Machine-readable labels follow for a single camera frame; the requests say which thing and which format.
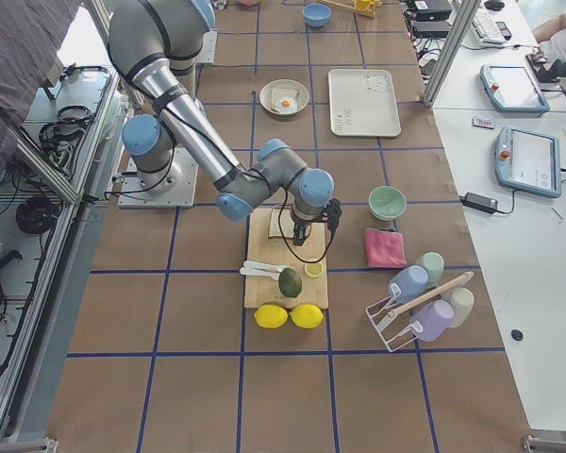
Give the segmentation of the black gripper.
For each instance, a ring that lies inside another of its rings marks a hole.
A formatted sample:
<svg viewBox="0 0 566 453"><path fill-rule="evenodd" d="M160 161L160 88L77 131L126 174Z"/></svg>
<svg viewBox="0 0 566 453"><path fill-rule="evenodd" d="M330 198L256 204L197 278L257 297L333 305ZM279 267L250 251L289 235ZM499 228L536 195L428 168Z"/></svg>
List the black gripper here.
<svg viewBox="0 0 566 453"><path fill-rule="evenodd" d="M310 227L322 217L319 210L315 212L303 212L297 207L291 208L291 219L293 221L293 244L302 246L310 234Z"/></svg>

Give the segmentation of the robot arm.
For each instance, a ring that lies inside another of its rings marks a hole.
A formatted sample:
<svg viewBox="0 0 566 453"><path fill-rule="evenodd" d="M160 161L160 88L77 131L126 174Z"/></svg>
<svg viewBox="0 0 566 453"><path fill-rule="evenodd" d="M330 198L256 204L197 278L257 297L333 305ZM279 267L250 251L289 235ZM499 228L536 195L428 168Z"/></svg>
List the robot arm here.
<svg viewBox="0 0 566 453"><path fill-rule="evenodd" d="M210 177L218 192L217 206L228 219L238 222L270 198L278 189L294 197L291 218L293 242L301 245L306 228L325 223L335 232L341 207L333 198L332 176L313 169L279 139L262 146L258 162L244 168L216 129L179 81L175 62L194 68L206 33L215 27L208 1L125 1L109 22L108 55L118 73L152 104L154 116L136 129L140 144L127 148L137 168L148 174L165 166L169 158L158 147L162 129L172 133Z"/></svg>

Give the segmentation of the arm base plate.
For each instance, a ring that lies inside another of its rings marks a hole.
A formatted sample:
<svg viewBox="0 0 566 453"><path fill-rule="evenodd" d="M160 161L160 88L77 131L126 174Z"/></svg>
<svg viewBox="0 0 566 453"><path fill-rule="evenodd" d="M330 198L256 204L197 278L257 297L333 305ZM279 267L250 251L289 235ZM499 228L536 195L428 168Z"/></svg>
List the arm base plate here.
<svg viewBox="0 0 566 453"><path fill-rule="evenodd" d="M128 159L126 170L133 176L123 180L120 208L188 209L194 205L198 166L185 148L176 147L172 164L158 173L139 173L132 158Z"/></svg>

